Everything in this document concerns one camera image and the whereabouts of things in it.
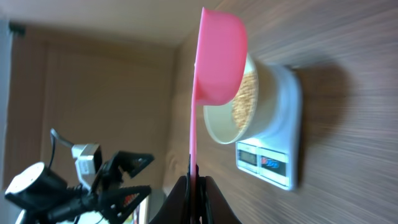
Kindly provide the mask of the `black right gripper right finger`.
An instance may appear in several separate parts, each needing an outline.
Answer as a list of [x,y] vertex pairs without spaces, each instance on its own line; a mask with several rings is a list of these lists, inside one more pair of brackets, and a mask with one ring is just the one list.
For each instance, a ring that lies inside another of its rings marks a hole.
[[198,209],[202,223],[242,224],[212,177],[199,177],[198,181],[200,199]]

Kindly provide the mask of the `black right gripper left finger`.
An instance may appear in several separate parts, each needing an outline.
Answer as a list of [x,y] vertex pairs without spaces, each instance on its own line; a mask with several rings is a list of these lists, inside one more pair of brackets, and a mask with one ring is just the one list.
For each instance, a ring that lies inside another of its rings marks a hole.
[[189,222],[187,177],[181,176],[150,224],[186,224]]

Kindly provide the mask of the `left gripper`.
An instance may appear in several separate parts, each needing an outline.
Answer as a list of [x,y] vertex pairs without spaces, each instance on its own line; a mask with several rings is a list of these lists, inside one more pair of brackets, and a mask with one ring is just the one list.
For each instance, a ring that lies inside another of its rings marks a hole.
[[[117,167],[134,178],[152,161],[152,154],[119,151]],[[37,162],[13,178],[5,199],[22,209],[17,223],[58,223],[97,211],[111,224],[122,224],[150,195],[148,185],[105,190],[99,195],[83,187],[69,188],[65,180]]]

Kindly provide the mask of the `pink plastic measuring scoop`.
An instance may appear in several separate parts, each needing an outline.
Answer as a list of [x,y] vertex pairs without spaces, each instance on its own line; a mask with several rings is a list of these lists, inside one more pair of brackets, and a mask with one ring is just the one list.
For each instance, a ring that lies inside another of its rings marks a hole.
[[197,105],[219,106],[237,94],[246,63],[248,37],[233,14],[203,8],[194,63],[190,115],[190,181],[197,179]]

